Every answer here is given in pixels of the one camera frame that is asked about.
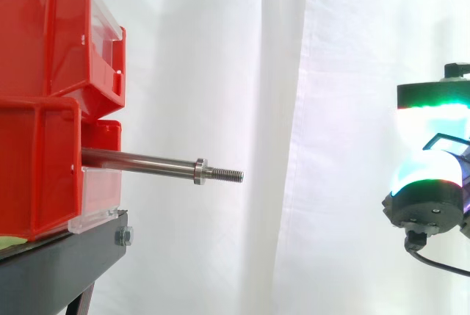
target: metal rod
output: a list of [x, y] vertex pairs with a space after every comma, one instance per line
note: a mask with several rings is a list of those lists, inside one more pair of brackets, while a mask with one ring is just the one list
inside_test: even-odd
[[88, 167], [192, 179], [198, 185], [204, 184], [206, 179], [242, 183], [244, 176], [243, 172], [236, 170], [208, 167], [206, 159], [198, 159], [196, 162], [181, 161], [97, 148], [82, 148], [82, 164]]

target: green light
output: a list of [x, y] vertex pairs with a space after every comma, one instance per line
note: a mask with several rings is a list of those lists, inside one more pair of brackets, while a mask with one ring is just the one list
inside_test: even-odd
[[[466, 139], [470, 136], [470, 109], [465, 104], [442, 104], [399, 109], [399, 132], [413, 149], [422, 148], [437, 133]], [[442, 140], [435, 149], [462, 153], [465, 147], [456, 142]]]
[[391, 185], [391, 195], [414, 181], [439, 179], [462, 186], [462, 169], [458, 160], [445, 151], [425, 150], [408, 158], [395, 174]]

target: metal nut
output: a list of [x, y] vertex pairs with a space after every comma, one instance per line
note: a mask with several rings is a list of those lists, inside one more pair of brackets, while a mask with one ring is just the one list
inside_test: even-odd
[[128, 247], [133, 241], [134, 229], [131, 226], [120, 227], [117, 232], [117, 243], [122, 247]]

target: white fabric backdrop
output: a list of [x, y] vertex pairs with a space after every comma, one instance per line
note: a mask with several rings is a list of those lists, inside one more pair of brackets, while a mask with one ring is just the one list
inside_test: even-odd
[[[468, 314], [470, 281], [403, 248], [381, 200], [408, 152], [396, 85], [435, 81], [470, 60], [469, 0], [307, 0], [276, 314]], [[423, 254], [470, 269], [458, 230]]]

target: screw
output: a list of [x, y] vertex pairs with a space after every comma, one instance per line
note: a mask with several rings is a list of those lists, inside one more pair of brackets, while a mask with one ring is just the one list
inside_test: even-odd
[[134, 241], [134, 229], [130, 226], [120, 227], [116, 232], [116, 242], [121, 247], [128, 247]]
[[203, 185], [206, 179], [242, 183], [244, 176], [244, 173], [238, 170], [223, 170], [220, 168], [207, 167], [206, 159], [198, 159], [196, 161], [194, 184]]

